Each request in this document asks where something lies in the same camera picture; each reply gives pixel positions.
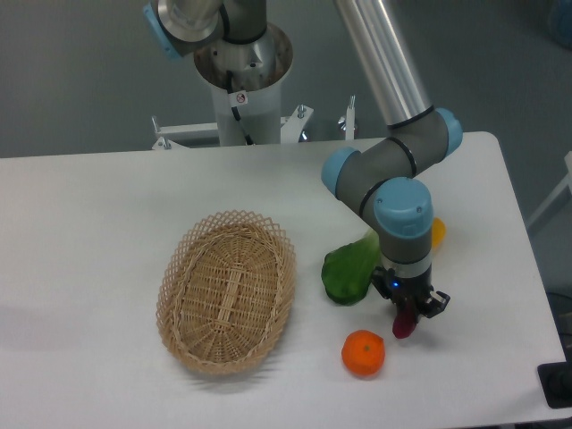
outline wicker basket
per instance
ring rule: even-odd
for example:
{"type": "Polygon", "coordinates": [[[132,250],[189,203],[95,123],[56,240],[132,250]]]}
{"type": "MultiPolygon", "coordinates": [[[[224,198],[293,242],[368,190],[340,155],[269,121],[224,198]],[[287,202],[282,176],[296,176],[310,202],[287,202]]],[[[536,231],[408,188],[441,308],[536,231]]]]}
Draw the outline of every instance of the wicker basket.
{"type": "Polygon", "coordinates": [[[209,374],[258,365],[286,323],[295,277],[294,247],[272,219],[209,216],[183,237],[165,272],[156,313],[163,344],[209,374]]]}

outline white table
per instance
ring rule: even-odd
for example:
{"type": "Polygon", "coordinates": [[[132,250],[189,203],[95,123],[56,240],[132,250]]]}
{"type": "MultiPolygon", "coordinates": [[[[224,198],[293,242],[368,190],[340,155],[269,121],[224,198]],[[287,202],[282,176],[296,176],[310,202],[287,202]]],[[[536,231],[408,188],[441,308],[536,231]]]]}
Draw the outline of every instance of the white table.
{"type": "Polygon", "coordinates": [[[433,284],[452,298],[405,341],[373,288],[354,307],[324,293],[324,255],[366,231],[320,182],[344,144],[0,160],[0,427],[411,429],[570,416],[548,408],[536,374],[564,355],[494,136],[466,134],[420,177],[448,225],[433,284]],[[219,382],[166,351],[155,310],[181,236],[227,209],[287,231],[299,284],[259,371],[219,382]],[[341,363],[357,329],[386,342],[373,381],[341,363]]]}

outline metal bracket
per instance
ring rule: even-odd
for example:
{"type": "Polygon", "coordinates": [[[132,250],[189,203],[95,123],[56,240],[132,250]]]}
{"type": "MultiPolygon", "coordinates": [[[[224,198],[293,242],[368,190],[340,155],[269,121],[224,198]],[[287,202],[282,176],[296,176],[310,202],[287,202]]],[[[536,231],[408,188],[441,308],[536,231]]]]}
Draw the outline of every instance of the metal bracket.
{"type": "Polygon", "coordinates": [[[280,129],[281,144],[298,143],[304,127],[314,114],[314,109],[299,105],[280,129]]]}
{"type": "MultiPolygon", "coordinates": [[[[313,113],[314,109],[311,107],[299,105],[290,118],[282,117],[281,143],[298,143],[304,131],[304,127],[313,113]]],[[[216,122],[161,127],[156,116],[151,117],[151,122],[153,123],[155,137],[157,138],[156,143],[152,147],[153,149],[185,147],[175,143],[177,140],[216,139],[218,137],[218,126],[216,122]]]]}
{"type": "Polygon", "coordinates": [[[349,98],[346,114],[338,120],[338,131],[346,140],[353,140],[358,133],[358,120],[356,119],[356,96],[349,98]]]}
{"type": "Polygon", "coordinates": [[[526,221],[528,233],[534,235],[563,207],[572,197],[572,152],[564,157],[568,174],[560,181],[546,199],[538,206],[526,221]]]}

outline woven basket rim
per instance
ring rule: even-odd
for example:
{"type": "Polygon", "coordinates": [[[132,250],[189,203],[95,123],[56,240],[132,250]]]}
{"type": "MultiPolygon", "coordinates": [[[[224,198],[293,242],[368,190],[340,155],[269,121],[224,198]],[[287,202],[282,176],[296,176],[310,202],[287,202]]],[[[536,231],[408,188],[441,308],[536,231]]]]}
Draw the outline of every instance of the woven basket rim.
{"type": "Polygon", "coordinates": [[[281,336],[294,298],[295,277],[294,247],[286,237],[285,232],[280,229],[280,225],[271,218],[263,217],[254,212],[235,210],[208,216],[203,221],[196,223],[193,229],[183,236],[165,271],[156,311],[157,326],[163,344],[186,367],[192,370],[210,374],[228,374],[256,366],[271,351],[281,336]],[[254,237],[261,240],[266,239],[263,241],[265,247],[272,253],[276,265],[280,267],[277,269],[278,280],[273,294],[272,308],[265,320],[264,331],[260,340],[244,356],[225,362],[205,360],[201,356],[193,354],[187,344],[181,340],[180,326],[178,325],[180,315],[175,314],[174,311],[172,314],[166,314],[164,310],[175,305],[174,300],[181,299],[187,292],[188,287],[190,287],[188,284],[190,274],[197,268],[201,258],[212,246],[217,243],[220,244],[229,237],[241,237],[241,233],[244,233],[245,230],[253,231],[255,234],[250,238],[251,240],[254,237]],[[172,293],[167,297],[165,293],[171,292],[173,289],[177,293],[172,293]]]}

